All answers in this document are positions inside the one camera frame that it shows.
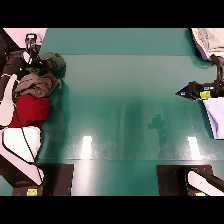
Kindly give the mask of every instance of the white floor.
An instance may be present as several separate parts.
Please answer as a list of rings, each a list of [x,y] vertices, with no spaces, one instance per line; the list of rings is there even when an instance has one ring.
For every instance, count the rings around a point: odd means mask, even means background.
[[[40,34],[42,40],[46,34],[47,28],[3,28],[13,41],[21,48],[25,48],[25,37],[28,33]]]

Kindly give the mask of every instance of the pile of clothes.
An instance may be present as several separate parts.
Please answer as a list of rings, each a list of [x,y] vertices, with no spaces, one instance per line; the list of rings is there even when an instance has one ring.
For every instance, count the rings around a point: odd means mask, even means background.
[[[10,125],[3,132],[4,147],[27,162],[33,162],[33,158],[21,132],[21,125],[35,157],[41,145],[40,128],[50,113],[47,97],[59,85],[57,74],[65,67],[64,59],[55,53],[42,54],[40,59],[51,59],[54,70],[40,75],[38,70],[27,69],[29,74],[20,80],[15,89],[17,110],[14,111]]]
[[[191,28],[193,41],[204,61],[212,54],[224,61],[224,28]]]

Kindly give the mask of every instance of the yellow sticker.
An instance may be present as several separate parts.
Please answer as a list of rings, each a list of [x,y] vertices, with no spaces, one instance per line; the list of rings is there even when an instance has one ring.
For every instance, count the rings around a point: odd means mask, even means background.
[[[28,189],[27,196],[37,196],[37,189]]]
[[[195,193],[195,194],[196,194],[196,196],[205,196],[205,194],[202,193],[202,192],[198,192],[198,193]]]
[[[202,99],[211,98],[210,91],[200,92],[200,96]]]

